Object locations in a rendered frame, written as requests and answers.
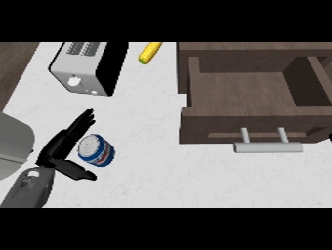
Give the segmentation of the yellow corn cob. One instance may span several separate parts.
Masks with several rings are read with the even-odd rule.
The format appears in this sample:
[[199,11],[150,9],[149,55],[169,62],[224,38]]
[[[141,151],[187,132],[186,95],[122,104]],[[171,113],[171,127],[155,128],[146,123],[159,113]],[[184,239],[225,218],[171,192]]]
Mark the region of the yellow corn cob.
[[158,50],[162,46],[162,42],[150,42],[144,47],[140,55],[138,55],[138,62],[140,64],[147,64],[158,53]]

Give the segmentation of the brown wooden drawer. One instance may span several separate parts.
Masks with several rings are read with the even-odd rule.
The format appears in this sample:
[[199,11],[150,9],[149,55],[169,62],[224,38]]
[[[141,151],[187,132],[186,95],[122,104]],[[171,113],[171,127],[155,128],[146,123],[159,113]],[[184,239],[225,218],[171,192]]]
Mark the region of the brown wooden drawer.
[[295,57],[278,69],[215,71],[189,59],[193,107],[330,107],[332,82],[317,57]]
[[253,142],[280,140],[283,127],[292,142],[318,143],[332,133],[332,107],[184,107],[180,113],[181,144],[231,144],[246,128]]

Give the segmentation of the white and black toaster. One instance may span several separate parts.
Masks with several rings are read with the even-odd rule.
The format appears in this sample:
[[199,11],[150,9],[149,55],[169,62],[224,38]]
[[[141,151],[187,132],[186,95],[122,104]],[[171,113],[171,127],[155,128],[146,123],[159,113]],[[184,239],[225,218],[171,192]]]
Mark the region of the white and black toaster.
[[127,42],[63,42],[47,70],[71,93],[110,97],[127,50]]

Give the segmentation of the brown wooden drawer front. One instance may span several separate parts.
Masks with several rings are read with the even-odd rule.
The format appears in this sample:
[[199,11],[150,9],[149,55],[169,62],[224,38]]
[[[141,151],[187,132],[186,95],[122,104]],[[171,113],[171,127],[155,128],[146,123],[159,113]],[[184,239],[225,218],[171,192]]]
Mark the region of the brown wooden drawer front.
[[318,143],[332,133],[332,107],[184,107],[180,113],[181,144],[231,144],[246,128],[253,142],[280,140],[283,127],[292,142]]

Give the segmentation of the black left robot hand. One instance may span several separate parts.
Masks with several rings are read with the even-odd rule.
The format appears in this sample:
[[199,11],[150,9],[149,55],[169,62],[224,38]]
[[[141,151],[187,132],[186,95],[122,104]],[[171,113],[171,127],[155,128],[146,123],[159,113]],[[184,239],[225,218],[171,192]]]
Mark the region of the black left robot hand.
[[38,167],[51,168],[75,181],[94,181],[97,179],[91,171],[74,161],[68,160],[68,155],[75,144],[84,137],[94,123],[94,110],[90,108],[76,117],[69,127],[60,130],[48,140],[35,160],[35,165]]

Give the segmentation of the brown wooden cabinet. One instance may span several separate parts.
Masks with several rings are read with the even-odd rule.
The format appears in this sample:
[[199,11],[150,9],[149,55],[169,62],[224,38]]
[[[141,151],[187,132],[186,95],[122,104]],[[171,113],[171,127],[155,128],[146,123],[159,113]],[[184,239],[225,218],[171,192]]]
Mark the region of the brown wooden cabinet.
[[202,73],[280,73],[286,78],[298,106],[330,106],[329,91],[311,67],[315,58],[320,70],[332,63],[332,42],[177,42],[177,93],[187,87],[187,64],[199,59]]

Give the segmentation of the blue and white can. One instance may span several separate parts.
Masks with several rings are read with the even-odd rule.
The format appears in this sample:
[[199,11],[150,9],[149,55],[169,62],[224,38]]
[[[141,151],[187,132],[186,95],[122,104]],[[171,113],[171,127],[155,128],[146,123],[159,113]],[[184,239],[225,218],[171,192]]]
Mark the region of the blue and white can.
[[113,159],[113,146],[99,134],[90,134],[78,143],[78,157],[96,167],[109,165]]

